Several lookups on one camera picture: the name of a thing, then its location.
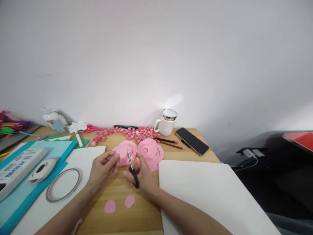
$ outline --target scissors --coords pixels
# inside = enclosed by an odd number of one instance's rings
[[[136,174],[136,171],[134,170],[133,166],[131,165],[131,161],[130,161],[130,154],[129,151],[127,149],[127,154],[128,154],[128,159],[129,159],[129,163],[130,163],[130,167],[128,168],[128,170],[133,174],[133,177],[135,178],[135,188],[139,188],[139,181],[138,181],[138,177]]]
[[[90,133],[90,132],[93,132],[93,131],[103,131],[103,130],[106,130],[107,128],[97,128],[93,125],[88,125],[87,126],[87,129],[84,130],[84,133]]]

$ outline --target phone screen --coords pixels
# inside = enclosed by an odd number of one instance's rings
[[[196,136],[191,134],[185,128],[181,128],[177,130],[175,133],[199,155],[203,155],[209,149],[209,146],[207,146],[205,143],[203,143],[201,140],[199,140]]]

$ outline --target white mug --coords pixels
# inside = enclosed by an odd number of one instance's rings
[[[161,119],[154,123],[154,131],[160,132],[163,136],[168,136],[173,131],[174,122],[177,118],[177,112],[172,109],[164,109],[161,113]]]

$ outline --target human hand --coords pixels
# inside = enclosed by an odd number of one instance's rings
[[[99,192],[108,183],[110,173],[117,173],[120,166],[120,154],[108,151],[96,157],[92,162],[89,180],[86,187],[93,192]]]
[[[149,197],[149,195],[154,192],[156,189],[159,188],[159,186],[156,184],[156,182],[153,180],[149,165],[147,164],[144,157],[137,152],[136,156],[140,160],[140,165],[134,166],[134,170],[137,173],[137,178],[139,181],[139,189]],[[123,171],[124,177],[132,184],[134,185],[135,179],[131,172],[129,171]]]

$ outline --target forearm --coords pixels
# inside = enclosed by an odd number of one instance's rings
[[[149,194],[156,203],[180,228],[184,234],[219,234],[231,233],[219,222],[198,208],[156,188]]]
[[[92,200],[95,192],[84,187],[62,210],[60,210],[35,235],[68,235],[78,222],[83,209]]]

